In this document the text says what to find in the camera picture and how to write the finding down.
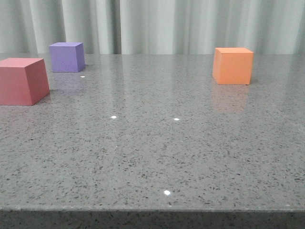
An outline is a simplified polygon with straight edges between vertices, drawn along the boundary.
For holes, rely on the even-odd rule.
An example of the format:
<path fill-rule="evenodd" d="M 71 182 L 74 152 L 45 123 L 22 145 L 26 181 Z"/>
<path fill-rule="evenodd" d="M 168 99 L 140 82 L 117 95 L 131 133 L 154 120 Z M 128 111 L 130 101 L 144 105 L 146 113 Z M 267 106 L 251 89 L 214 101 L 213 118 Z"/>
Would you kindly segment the orange foam cube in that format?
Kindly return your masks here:
<path fill-rule="evenodd" d="M 244 47 L 217 47 L 214 50 L 213 78 L 218 84 L 249 85 L 254 52 Z"/>

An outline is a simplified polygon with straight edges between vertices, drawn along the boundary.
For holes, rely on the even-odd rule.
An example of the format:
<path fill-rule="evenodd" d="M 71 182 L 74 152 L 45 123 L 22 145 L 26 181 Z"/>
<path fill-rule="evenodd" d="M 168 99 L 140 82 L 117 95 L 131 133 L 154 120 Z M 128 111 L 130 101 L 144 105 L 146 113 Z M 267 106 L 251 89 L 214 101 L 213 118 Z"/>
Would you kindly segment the purple foam cube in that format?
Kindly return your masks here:
<path fill-rule="evenodd" d="M 53 72 L 80 72 L 85 67 L 82 42 L 57 42 L 49 45 Z"/>

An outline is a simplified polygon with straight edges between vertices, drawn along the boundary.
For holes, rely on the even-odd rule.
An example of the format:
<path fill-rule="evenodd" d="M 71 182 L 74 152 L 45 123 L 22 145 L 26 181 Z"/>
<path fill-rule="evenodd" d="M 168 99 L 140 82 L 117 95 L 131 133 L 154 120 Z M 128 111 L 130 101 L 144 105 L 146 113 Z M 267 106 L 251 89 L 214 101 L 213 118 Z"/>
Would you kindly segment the pink foam cube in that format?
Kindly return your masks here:
<path fill-rule="evenodd" d="M 1 105 L 34 105 L 49 93 L 42 58 L 7 58 L 0 62 Z"/>

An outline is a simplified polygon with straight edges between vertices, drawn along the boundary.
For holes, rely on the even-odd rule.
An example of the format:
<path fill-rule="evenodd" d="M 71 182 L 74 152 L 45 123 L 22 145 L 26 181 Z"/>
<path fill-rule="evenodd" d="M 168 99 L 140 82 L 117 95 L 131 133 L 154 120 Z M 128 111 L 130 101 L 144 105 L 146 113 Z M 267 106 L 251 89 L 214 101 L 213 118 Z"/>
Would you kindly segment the pale green curtain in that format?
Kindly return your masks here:
<path fill-rule="evenodd" d="M 47 53 L 83 42 L 86 53 L 211 54 L 305 51 L 302 0 L 3 0 L 0 51 Z"/>

